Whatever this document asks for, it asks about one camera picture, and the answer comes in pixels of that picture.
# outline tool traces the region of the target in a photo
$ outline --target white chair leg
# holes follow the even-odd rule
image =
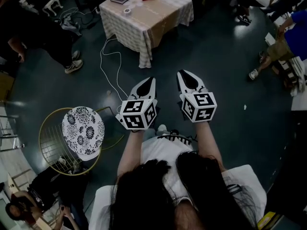
[[[46,8],[43,8],[42,11],[45,12],[45,13],[48,15],[48,17],[49,17],[50,14],[49,14],[45,9],[46,9]]]
[[[60,7],[61,9],[63,9],[63,6],[60,4],[59,0],[54,0],[57,4],[58,4],[58,7]]]
[[[51,12],[53,12],[54,16],[57,16],[57,13],[55,13],[55,12],[53,11],[53,9],[51,8],[51,6],[49,6],[48,9],[49,9]]]

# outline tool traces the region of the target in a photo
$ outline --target tablecloth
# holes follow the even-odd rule
[[[124,9],[131,9],[125,16]],[[128,0],[124,4],[106,0],[100,4],[100,14],[106,33],[116,35],[124,46],[140,53],[140,68],[150,68],[152,48],[172,28],[188,26],[194,19],[192,0]]]

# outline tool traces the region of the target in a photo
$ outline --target white tape roll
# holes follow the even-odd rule
[[[127,17],[130,16],[131,15],[131,9],[125,9],[124,15],[127,16]]]

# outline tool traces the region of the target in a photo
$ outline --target cardboard box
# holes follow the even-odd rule
[[[15,78],[0,72],[0,100],[7,100],[13,87]]]

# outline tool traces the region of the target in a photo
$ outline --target floor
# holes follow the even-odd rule
[[[73,0],[68,0],[64,9],[73,5]],[[138,53],[116,41],[108,44],[106,52],[121,52],[119,83],[127,93],[141,80],[156,78],[161,110],[155,126],[163,123],[183,135],[194,135],[195,131],[190,121],[183,120],[177,105],[176,72],[186,69],[201,77],[218,103],[210,125],[224,166],[250,164],[268,190],[291,136],[292,98],[271,69],[256,81],[247,82],[248,72],[258,65],[258,52],[266,48],[265,35],[275,33],[273,24],[258,8],[251,9],[251,18],[252,24],[245,26],[227,8],[214,6],[189,27],[181,25],[177,31],[165,35],[153,50],[151,69],[138,68]],[[26,62],[20,66],[6,110],[20,116],[19,135],[26,143],[24,155],[35,172],[47,167],[37,141],[39,128],[48,114],[58,108],[80,105],[93,109],[110,106],[116,112],[120,105],[99,68],[99,52],[105,40],[100,20],[92,29],[83,30],[73,48],[82,52],[84,66],[71,75],[65,74],[63,67],[43,50],[29,50]],[[115,85],[118,54],[103,56],[102,67]],[[115,126],[116,120],[111,119],[106,130]],[[85,208],[91,207],[97,188],[114,183],[126,139],[127,136],[119,145],[105,151],[92,169],[84,197]]]

